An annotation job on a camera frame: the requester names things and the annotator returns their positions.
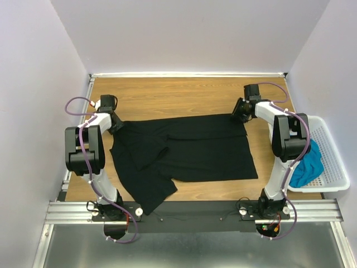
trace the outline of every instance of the white basket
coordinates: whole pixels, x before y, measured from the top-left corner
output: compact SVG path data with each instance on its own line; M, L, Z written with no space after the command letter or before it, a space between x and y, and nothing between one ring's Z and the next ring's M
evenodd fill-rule
M303 187L294 188L288 186L288 189L293 192L303 193L326 193L348 189L350 180L325 121L318 116L308 116L308 124L311 138L319 146L324 172ZM272 132L273 128L269 125L270 141L272 140Z

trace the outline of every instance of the black shirt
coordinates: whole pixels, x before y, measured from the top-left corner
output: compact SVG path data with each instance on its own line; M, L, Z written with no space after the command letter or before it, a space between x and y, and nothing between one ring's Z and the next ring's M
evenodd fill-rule
M150 214L181 181L256 179L244 125L230 114L125 121L111 149L123 186Z

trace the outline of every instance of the wooden surface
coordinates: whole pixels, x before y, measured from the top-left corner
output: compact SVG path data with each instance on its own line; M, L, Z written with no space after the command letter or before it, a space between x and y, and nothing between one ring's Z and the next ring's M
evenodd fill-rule
M244 95L243 86L270 81L285 87L283 78L96 78L91 100L102 94L118 97L117 115L123 121L137 121L205 114L231 113L237 99ZM284 99L282 91L272 85L260 85L260 94L270 100ZM291 102L281 105L293 110ZM245 124L259 179L184 183L175 180L178 191L167 200L237 200L257 199L267 184L274 162L267 123L254 119ZM113 138L103 135L105 170L125 201L133 200L122 187L109 149ZM293 193L292 199L321 199L319 193ZM66 201L95 200L88 184L74 173Z

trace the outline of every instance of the white enclosure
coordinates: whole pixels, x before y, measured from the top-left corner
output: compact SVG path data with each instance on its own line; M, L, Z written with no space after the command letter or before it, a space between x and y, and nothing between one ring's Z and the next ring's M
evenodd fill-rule
M52 0L90 73L288 72L328 0Z
M47 0L2 1L0 37L0 267L24 268L60 190L64 129L78 122L63 107L88 75Z
M78 123L66 101L90 73L133 71L289 72L297 111L327 122L348 170L351 188L328 197L357 253L356 13L355 0L2 1L0 266L32 267Z
M357 253L357 1L331 0L287 77L299 112L324 118L348 170L351 187L337 198L343 227Z

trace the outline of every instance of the gray floor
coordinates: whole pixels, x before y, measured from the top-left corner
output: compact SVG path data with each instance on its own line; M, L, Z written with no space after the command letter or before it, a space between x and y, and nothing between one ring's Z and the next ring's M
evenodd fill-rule
M283 224L284 232L290 224ZM343 267L330 223L298 223L278 241L257 233L145 233L130 245L108 242L103 227L56 226L45 267Z

